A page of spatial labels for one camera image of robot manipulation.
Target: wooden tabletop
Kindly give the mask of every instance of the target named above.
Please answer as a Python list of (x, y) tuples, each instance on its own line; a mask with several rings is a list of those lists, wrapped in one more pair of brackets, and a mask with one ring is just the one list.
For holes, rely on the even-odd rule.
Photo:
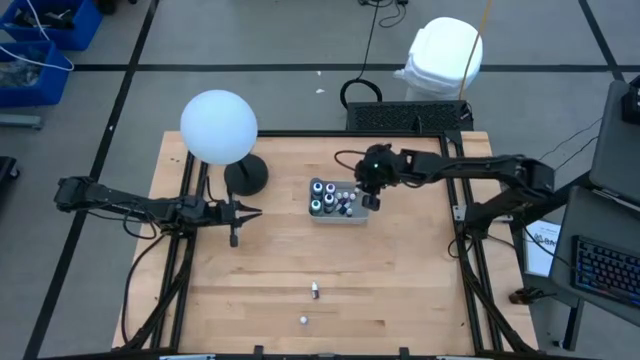
[[(463, 139), (467, 156), (491, 154), (486, 133), (463, 133)], [(397, 354), (399, 347), (415, 355), (473, 353), (460, 268), (447, 254), (454, 231), (444, 181), (419, 190), (384, 190), (381, 210), (370, 213), (367, 225), (322, 225), (309, 216), (311, 178), (353, 179), (353, 172), (333, 160), (336, 151), (389, 141), (396, 151), (440, 152), (438, 140), (427, 138), (258, 139), (253, 153), (267, 163), (269, 183), (238, 200), (264, 215), (240, 230), (238, 248), (229, 247), (227, 226), (199, 230), (180, 352), (251, 353), (263, 345), (265, 353), (278, 354)], [(165, 133), (150, 197), (179, 193), (186, 154), (180, 134)], [(345, 155), (344, 161), (355, 164), (357, 157)], [(225, 196), (223, 170), (210, 167), (214, 197)], [(499, 185), (474, 180), (472, 189), (483, 202)], [(458, 199), (464, 199), (461, 191)], [(492, 225), (490, 233), (511, 241), (505, 224)], [(168, 243), (151, 251), (133, 276), (129, 333), (157, 302)], [(136, 256), (148, 245), (139, 241)], [(507, 298), (522, 287), (513, 249), (493, 241), (484, 245), (496, 304), (537, 348), (528, 307)], [(311, 298), (313, 281), (320, 287), (318, 300)], [(484, 346), (490, 348), (479, 302), (478, 309)], [(171, 308), (165, 329), (173, 315)], [(301, 316), (308, 324), (300, 324)], [(114, 344), (121, 344), (119, 331)]]

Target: keyboard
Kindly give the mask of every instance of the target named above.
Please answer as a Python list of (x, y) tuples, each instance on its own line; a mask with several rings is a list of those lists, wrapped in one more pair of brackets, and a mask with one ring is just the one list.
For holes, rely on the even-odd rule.
[(640, 256), (574, 236), (571, 286), (640, 308)]

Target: lamp base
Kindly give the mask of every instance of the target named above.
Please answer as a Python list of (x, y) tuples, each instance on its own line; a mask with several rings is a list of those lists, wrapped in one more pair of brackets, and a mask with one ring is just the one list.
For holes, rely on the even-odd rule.
[(224, 181), (233, 194), (251, 196), (267, 185), (269, 170), (267, 164), (256, 155), (249, 154), (235, 164), (224, 169)]

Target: gray floor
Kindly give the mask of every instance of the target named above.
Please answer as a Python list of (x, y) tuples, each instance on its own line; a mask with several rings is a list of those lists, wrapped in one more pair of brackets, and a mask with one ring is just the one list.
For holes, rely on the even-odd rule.
[[(91, 47), (67, 53), (78, 64), (127, 64), (150, 0), (105, 18)], [(0, 0), (4, 9), (9, 0)], [(621, 65), (640, 64), (637, 0), (590, 0), (604, 36)], [(376, 28), (370, 62), (403, 63), (413, 35), (429, 20), (451, 16), (474, 25), (484, 2), (413, 0), (403, 23)], [(380, 11), (393, 14), (392, 8)], [(362, 61), (373, 8), (356, 0), (161, 0), (141, 64), (357, 64)], [(0, 41), (8, 41), (0, 32)], [(484, 63), (502, 65), (606, 65), (578, 1), (496, 0), (483, 37)], [(222, 88), (243, 96), (261, 129), (343, 129), (338, 94), (357, 73), (137, 72), (133, 78), (101, 182), (146, 194), (162, 133), (177, 130), (186, 102)], [(55, 107), (8, 109), (40, 114), (40, 132), (0, 129), (0, 154), (15, 156), (22, 177), (0, 212), (0, 354), (22, 357), (62, 250), (72, 216), (57, 212), (58, 178), (88, 174), (123, 72), (75, 72)], [(626, 80), (637, 74), (624, 74)], [(367, 72), (385, 100), (402, 100), (406, 87), (390, 72)], [(482, 72), (467, 96), (476, 129), (488, 131), (495, 153), (539, 157), (602, 114), (613, 80), (600, 73)], [(372, 100), (353, 89), (350, 100)], [(597, 134), (597, 126), (545, 161), (558, 165)], [(558, 185), (590, 166), (590, 146), (558, 172)], [(561, 214), (550, 216), (561, 220)], [(109, 349), (120, 309), (124, 277), (135, 242), (120, 225), (89, 219), (54, 313), (41, 356)], [(568, 308), (553, 300), (532, 306), (542, 349), (554, 349)], [(575, 355), (635, 358), (640, 329), (595, 307), (584, 313)]]

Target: blue bin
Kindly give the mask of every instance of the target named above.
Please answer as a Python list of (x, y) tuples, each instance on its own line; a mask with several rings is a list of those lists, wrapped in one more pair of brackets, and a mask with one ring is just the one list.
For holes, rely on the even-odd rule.
[[(77, 9), (73, 18), (73, 30), (47, 29), (44, 31), (61, 50), (86, 50), (102, 21), (102, 14), (93, 0), (31, 0), (36, 10), (58, 9), (61, 6)], [(16, 41), (46, 40), (37, 27), (26, 28), (12, 25), (19, 9), (32, 13), (26, 0), (14, 0), (0, 18), (0, 29), (6, 31)]]
[[(35, 41), (23, 43), (0, 44), (16, 55), (28, 54), (29, 47), (47, 54), (47, 64), (68, 68), (71, 65), (62, 53), (56, 49), (56, 45), (50, 41)], [(0, 51), (0, 62), (14, 61), (15, 59)], [(33, 86), (24, 87), (0, 87), (0, 107), (55, 105), (60, 102), (64, 86), (67, 83), (69, 72), (43, 67), (40, 71), (38, 82)]]

